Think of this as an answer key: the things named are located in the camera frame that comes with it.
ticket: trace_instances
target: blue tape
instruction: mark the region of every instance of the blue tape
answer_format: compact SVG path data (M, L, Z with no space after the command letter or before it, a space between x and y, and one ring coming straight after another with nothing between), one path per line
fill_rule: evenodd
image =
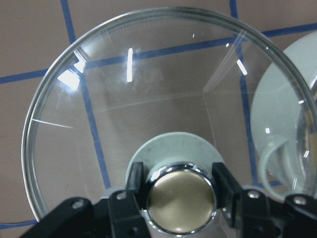
M103 177L104 185L105 185L105 188L107 189L107 188L111 187L111 184L110 184L110 179L109 179L107 168L106 168L103 149L102 149L102 146L100 143L97 124L96 124L96 120L95 120L95 116L94 116L94 112L93 112L93 106L91 104L86 78L83 74L81 74L80 76L81 76L80 77L80 86L81 86L81 90L82 90L82 94L83 94L84 104L86 107L86 112L87 112L87 116L88 116L90 130L91 130L91 133L92 133L93 139L94 139L95 151L96 151L101 175Z
M196 50L201 50L201 49L206 49L206 48L211 48L216 46L224 46L227 43L232 44L234 42L234 39L235 38L228 37L228 38L221 38L221 39L216 39L211 41L191 43L191 44L186 44L182 46L168 47L168 48L163 48L159 50L135 53L133 54L133 61L172 55L172 54L183 53L188 51L196 51ZM117 63L124 63L126 61L127 61L127 56L100 59L100 60L88 62L86 64L86 68L107 66L107 65L117 64Z
M73 43L76 40L76 37L75 37L73 23L71 20L68 1L67 0L60 0L60 3L61 3L62 10L63 10L64 18L65 18L65 24L66 24L66 28L67 28L69 42ZM93 107L92 107L90 96L89 96L86 78L85 78L84 74L81 74L79 72L78 72L78 75L80 75L80 78L81 78L80 85L81 85L81 90L82 90L82 94L83 94L83 100L84 100L84 104L85 104L85 108L86 108L86 113L88 116L90 130L91 130L91 133L93 135L94 146L95 146L95 151L96 151L100 171L101 171L101 174L103 177L105 188L110 188L111 187L110 180L108 177L108 172L107 172L106 163L105 163L105 159L104 159L104 153L103 153L100 139L99 139L97 124L96 124L96 120L95 120L95 116L94 116L94 112L93 112Z
M20 73L20 74L16 74L16 75L1 77L0 84L12 83L12 82L16 82L16 81L25 80L25 79L31 79L31 78L43 77L45 75L46 71L47 71L47 69L42 69L42 70L37 70L37 71L32 71L32 72L27 72L27 73Z
M236 0L230 0L230 12L231 16L238 19L238 9L237 9L237 2ZM243 52L241 42L243 39L239 36L236 36L235 40L235 50L238 58L240 59L241 63L244 64L243 60ZM250 124L250 104L249 104L249 97L248 97L248 87L246 82L246 77L240 72L240 89L241 89L241 97L242 97L242 105L243 105L243 114L246 126L246 134L247 134L247 141L248 141L248 150L249 150L249 158L250 158L250 167L251 167L251 177L252 177L252 184L258 184L258 170L257 170L257 162L256 162L256 152L254 143L252 140L252 133L251 133L251 124Z
M277 181L277 180L270 181L269 184L270 184L272 187L277 187L277 186L281 186L281 185L282 185L282 184L281 184L279 181ZM260 182L257 183L257 184L255 184L255 185L264 188L263 184L260 183Z
M263 31L262 33L266 37L274 37L274 36L288 35L293 33L301 33L301 32L314 31L314 30L317 30L317 23L286 27L286 28L270 30L270 31Z
M75 37L73 22L71 20L68 1L67 0L60 0L60 4L61 4L61 8L62 8L63 14L64 14L64 19L65 19L65 23L66 23L69 42L72 44L73 42L76 41L76 37Z
M24 227L24 226L34 225L34 224L37 224L36 220L31 220L27 222L18 222L18 223L0 223L0 230Z
M229 1L229 5L230 5L230 14L231 14L231 16L238 19L237 1L236 0L230 0Z

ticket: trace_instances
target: tiled floor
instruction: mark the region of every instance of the tiled floor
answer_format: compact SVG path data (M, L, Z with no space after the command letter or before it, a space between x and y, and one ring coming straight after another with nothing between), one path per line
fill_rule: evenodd
M269 36L282 50L317 30L315 0L2 1L0 238L18 237L28 228L7 229L5 223L34 220L24 189L20 144L28 107L47 68L70 43L106 20L132 10L170 5L204 8L238 17Z

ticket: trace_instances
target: white ceramic dish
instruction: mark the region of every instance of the white ceramic dish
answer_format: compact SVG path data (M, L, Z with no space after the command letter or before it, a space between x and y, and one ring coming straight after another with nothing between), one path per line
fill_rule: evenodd
M211 176L213 162L222 162L218 151L203 138L187 132L171 132L158 135L144 145L132 157L126 179L134 162L143 162L145 178L164 165L190 162L198 165Z
M317 32L299 39L284 53L312 88L317 80ZM272 64L254 95L251 130L260 155L259 177L269 194L278 200L289 193L303 191L306 176L297 151L303 103L286 76ZM302 156L306 158L308 152L303 151ZM266 171L288 187L288 192L277 193L269 184Z

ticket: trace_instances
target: gold knob top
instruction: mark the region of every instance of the gold knob top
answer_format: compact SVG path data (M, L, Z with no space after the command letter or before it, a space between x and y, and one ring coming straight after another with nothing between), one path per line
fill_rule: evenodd
M164 230L186 234L198 230L214 211L214 192L206 179L191 171L170 172L152 187L149 214Z

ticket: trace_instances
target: black plastic bracket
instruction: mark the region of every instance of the black plastic bracket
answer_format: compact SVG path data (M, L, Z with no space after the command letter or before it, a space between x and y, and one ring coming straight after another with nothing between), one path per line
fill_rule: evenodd
M22 238L82 237L94 217L88 199L70 198L58 205Z
M109 211L112 238L151 237L131 191L113 193L109 198Z
M212 176L218 191L218 205L230 227L235 227L242 187L223 163L212 164Z
M275 225L270 217L268 198L258 190L246 189L241 195L241 237L274 238Z
M287 196L284 212L291 222L285 226L283 237L317 237L317 200L304 194Z
M140 208L146 207L148 190L145 186L143 162L132 164L125 190L134 193Z

